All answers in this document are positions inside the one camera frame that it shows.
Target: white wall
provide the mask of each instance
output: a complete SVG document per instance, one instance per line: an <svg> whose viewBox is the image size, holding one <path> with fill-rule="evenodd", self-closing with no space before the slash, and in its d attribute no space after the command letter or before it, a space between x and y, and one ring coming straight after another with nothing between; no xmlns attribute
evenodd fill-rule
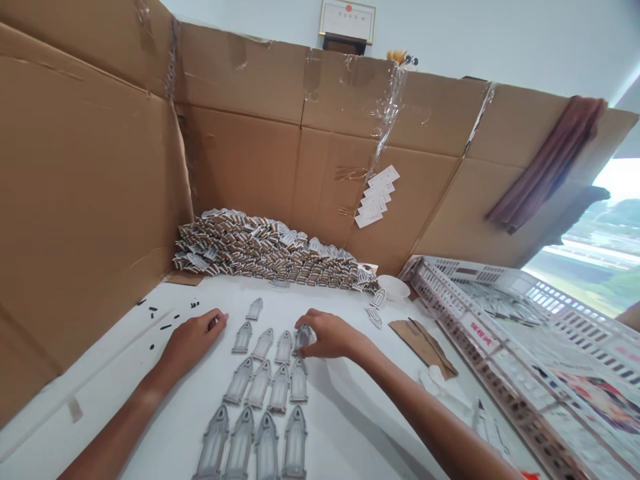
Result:
<svg viewBox="0 0 640 480"><path fill-rule="evenodd" d="M321 0L163 1L225 30L321 45ZM377 7L367 54L407 49L421 71L616 100L640 65L638 0L363 1Z"/></svg>

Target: cardboard wall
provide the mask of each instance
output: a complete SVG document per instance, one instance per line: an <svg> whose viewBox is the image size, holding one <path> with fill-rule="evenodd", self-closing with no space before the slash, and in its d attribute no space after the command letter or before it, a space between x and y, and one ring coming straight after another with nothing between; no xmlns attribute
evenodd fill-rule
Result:
<svg viewBox="0 0 640 480"><path fill-rule="evenodd" d="M173 16L160 0L5 1L0 22L166 96Z"/></svg>
<svg viewBox="0 0 640 480"><path fill-rule="evenodd" d="M516 234L508 235L486 214L530 164L569 99L499 85L478 124L455 178L416 243L414 253L520 268L565 209L592 184L638 120L608 109L568 180Z"/></svg>
<svg viewBox="0 0 640 480"><path fill-rule="evenodd" d="M3 422L156 286L192 210L170 103L3 24L0 45Z"/></svg>
<svg viewBox="0 0 640 480"><path fill-rule="evenodd" d="M399 272L412 253L518 265L637 120L608 110L567 184L508 235L484 217L568 99L187 23L179 53L196 210L284 221L380 273ZM365 178L388 165L400 174L388 210L360 230Z"/></svg>

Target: white plastic crate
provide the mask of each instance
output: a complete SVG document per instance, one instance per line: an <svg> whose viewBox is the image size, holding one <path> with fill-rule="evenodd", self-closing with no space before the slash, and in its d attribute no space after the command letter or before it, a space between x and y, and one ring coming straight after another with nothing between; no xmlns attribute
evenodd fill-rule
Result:
<svg viewBox="0 0 640 480"><path fill-rule="evenodd" d="M621 431L576 393L602 381L593 389L610 388L617 393L605 394L638 405L640 335L520 270L412 257L401 277L435 311L552 477L640 479L640 429ZM528 298L547 325L526 336L504 328L456 285L470 282ZM637 413L631 420L640 424Z"/></svg>

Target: framed certificate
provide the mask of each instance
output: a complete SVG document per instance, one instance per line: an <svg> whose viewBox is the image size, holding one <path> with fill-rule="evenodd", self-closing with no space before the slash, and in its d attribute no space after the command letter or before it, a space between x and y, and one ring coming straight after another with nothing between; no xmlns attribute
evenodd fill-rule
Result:
<svg viewBox="0 0 640 480"><path fill-rule="evenodd" d="M335 33L366 40L373 44L375 7L344 0L323 0L320 10L320 35Z"/></svg>

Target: person's right hand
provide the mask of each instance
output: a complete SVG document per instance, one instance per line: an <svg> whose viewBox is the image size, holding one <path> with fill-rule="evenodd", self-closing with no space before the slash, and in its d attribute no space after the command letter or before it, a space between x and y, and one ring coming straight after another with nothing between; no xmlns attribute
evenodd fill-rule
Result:
<svg viewBox="0 0 640 480"><path fill-rule="evenodd" d="M317 341L298 350L302 357L350 358L367 342L366 336L342 318L330 313L309 309L307 314L295 323L295 328L298 329L304 324L312 328Z"/></svg>

